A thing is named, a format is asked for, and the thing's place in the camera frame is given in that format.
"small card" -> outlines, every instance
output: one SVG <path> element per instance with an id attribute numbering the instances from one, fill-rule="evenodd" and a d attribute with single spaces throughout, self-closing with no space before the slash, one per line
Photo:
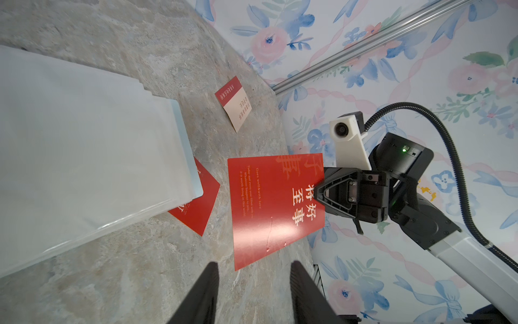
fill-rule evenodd
<path id="1" fill-rule="evenodd" d="M 194 158 L 194 162 L 196 162 L 199 179 L 202 182 L 203 195 L 190 203 L 170 210 L 169 213 L 200 236 L 203 236 L 218 196 L 220 184 L 196 158 Z"/>
<path id="2" fill-rule="evenodd" d="M 216 92 L 216 97 L 225 109 L 237 133 L 250 110 L 252 110 L 247 94 L 237 77 L 234 77 Z"/>
<path id="3" fill-rule="evenodd" d="M 229 159 L 228 177 L 236 271 L 324 227 L 321 153 Z"/>

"camera lens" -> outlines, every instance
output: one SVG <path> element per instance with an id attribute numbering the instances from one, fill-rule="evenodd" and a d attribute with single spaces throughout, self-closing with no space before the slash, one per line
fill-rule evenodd
<path id="1" fill-rule="evenodd" d="M 335 133 L 339 137 L 346 137 L 349 134 L 349 128 L 344 123 L 338 123 L 335 126 Z"/>

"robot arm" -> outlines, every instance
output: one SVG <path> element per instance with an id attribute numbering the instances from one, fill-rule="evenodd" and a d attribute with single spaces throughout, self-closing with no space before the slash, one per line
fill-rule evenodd
<path id="1" fill-rule="evenodd" d="M 315 197 L 326 212 L 361 221 L 391 220 L 419 246 L 443 261 L 480 292 L 512 323 L 518 323 L 518 274 L 488 248 L 463 232 L 444 213 L 417 193 L 419 178 L 433 152 L 387 133 L 370 156 L 362 139 L 361 112 L 329 123 L 336 147 L 336 168 L 325 170 Z"/>

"floral wallpaper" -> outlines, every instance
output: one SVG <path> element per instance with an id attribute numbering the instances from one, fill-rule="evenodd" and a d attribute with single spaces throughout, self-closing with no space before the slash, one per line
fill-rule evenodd
<path id="1" fill-rule="evenodd" d="M 188 0 L 272 86 L 438 1 Z M 416 41 L 407 40 L 394 55 L 411 57 L 406 47 Z M 386 62 L 380 72 L 391 78 Z"/>
<path id="2" fill-rule="evenodd" d="M 366 120 L 390 103 L 419 103 L 442 119 L 455 141 L 478 228 L 518 260 L 516 17 L 517 0 L 477 0 L 278 95 L 288 150 L 321 152 L 325 165 L 335 166 L 330 120 L 358 110 Z M 342 42 L 358 41 L 363 32 L 350 29 Z M 434 152 L 418 192 L 465 228 L 450 159 L 433 126 L 414 112 L 392 112 L 370 129 L 366 150 L 387 132 Z M 358 235 L 350 219 L 328 214 L 325 227 L 308 236 L 338 314 L 430 322 L 488 305 L 390 220 L 362 228 L 365 235 Z"/>

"chinese characters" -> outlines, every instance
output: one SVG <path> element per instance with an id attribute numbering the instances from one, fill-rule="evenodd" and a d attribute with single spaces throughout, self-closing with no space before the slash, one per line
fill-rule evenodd
<path id="1" fill-rule="evenodd" d="M 225 91 L 223 91 L 223 93 L 220 94 L 220 99 L 223 100 L 225 99 L 226 96 L 228 96 L 228 94 L 234 89 L 234 85 L 231 84 L 230 86 L 228 86 L 228 88 L 225 89 Z"/>
<path id="2" fill-rule="evenodd" d="M 307 192 L 305 198 L 309 201 L 313 201 L 313 198 L 314 198 L 314 185 L 308 185 L 308 187 L 305 189 L 305 191 Z M 296 204 L 300 204 L 302 202 L 304 202 L 304 189 L 303 188 L 300 188 L 298 189 L 297 191 L 295 191 L 295 188 L 292 188 L 292 194 L 293 194 L 293 206 L 295 206 Z M 306 205 L 306 209 L 307 209 L 307 213 L 305 214 L 304 213 L 304 208 L 296 208 L 295 209 L 295 213 L 292 217 L 292 219 L 295 221 L 295 225 L 298 226 L 298 224 L 300 222 L 304 222 L 304 215 L 306 215 L 306 217 L 310 217 L 311 220 L 313 220 L 313 218 L 316 218 L 316 204 L 309 204 L 309 205 Z"/>
<path id="3" fill-rule="evenodd" d="M 300 175 L 300 156 L 279 156 L 275 161 L 282 163 L 282 171 L 290 178 L 291 171 L 297 171 Z"/>
<path id="4" fill-rule="evenodd" d="M 248 97 L 245 96 L 243 100 L 239 103 L 241 107 L 241 112 L 239 113 L 239 119 L 243 118 L 243 116 L 247 113 L 248 109 L 250 109 L 250 102 L 248 101 Z"/>

